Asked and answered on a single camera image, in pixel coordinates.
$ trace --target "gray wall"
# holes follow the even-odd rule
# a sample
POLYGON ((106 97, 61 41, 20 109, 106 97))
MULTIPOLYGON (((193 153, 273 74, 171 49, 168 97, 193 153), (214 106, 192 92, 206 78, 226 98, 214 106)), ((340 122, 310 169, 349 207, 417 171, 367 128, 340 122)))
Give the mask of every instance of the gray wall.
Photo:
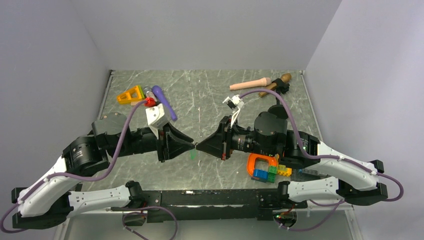
MULTIPOLYGON (((366 239, 424 235, 424 2, 344 0, 306 68, 324 140, 384 161, 405 187, 397 202, 356 207, 366 239)), ((389 196, 398 194, 387 183, 389 196)))
POLYGON ((71 0, 117 70, 305 69, 341 0, 71 0))
MULTIPOLYGON (((0 2, 0 213, 89 131, 108 69, 68 0, 0 2)), ((11 227, 12 220, 7 219, 11 227)), ((51 239, 54 229, 0 239, 51 239)))

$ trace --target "marble table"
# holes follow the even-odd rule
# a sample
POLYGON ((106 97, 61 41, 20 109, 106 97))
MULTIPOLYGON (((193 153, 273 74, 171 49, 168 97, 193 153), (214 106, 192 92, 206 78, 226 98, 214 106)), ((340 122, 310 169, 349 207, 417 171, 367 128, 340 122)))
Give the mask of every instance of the marble table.
MULTIPOLYGON (((291 73, 292 79, 290 90, 283 98, 290 106, 297 127, 300 131, 318 137, 316 121, 298 70, 117 70, 112 72, 101 112, 127 115, 131 106, 117 103, 118 94, 135 85, 158 85, 178 116, 178 120, 172 124, 192 137, 195 143, 199 143, 216 131, 223 116, 231 114, 231 109, 222 103, 225 97, 246 91, 231 92, 229 85, 262 77, 276 79, 285 73, 291 73)), ((257 93, 253 93, 245 97, 244 102, 239 125, 253 127, 258 114, 274 105, 276 100, 271 95, 260 98, 257 93)), ((135 130, 146 126, 145 111, 141 108, 135 113, 130 128, 135 130)), ((222 161, 207 153, 193 151, 165 163, 158 161, 155 152, 120 157, 107 178, 98 182, 85 182, 82 190, 115 188, 129 180, 140 182, 143 190, 263 189, 276 188, 278 182, 288 180, 279 175, 275 183, 251 180, 246 171, 248 153, 234 152, 230 159, 222 161)))

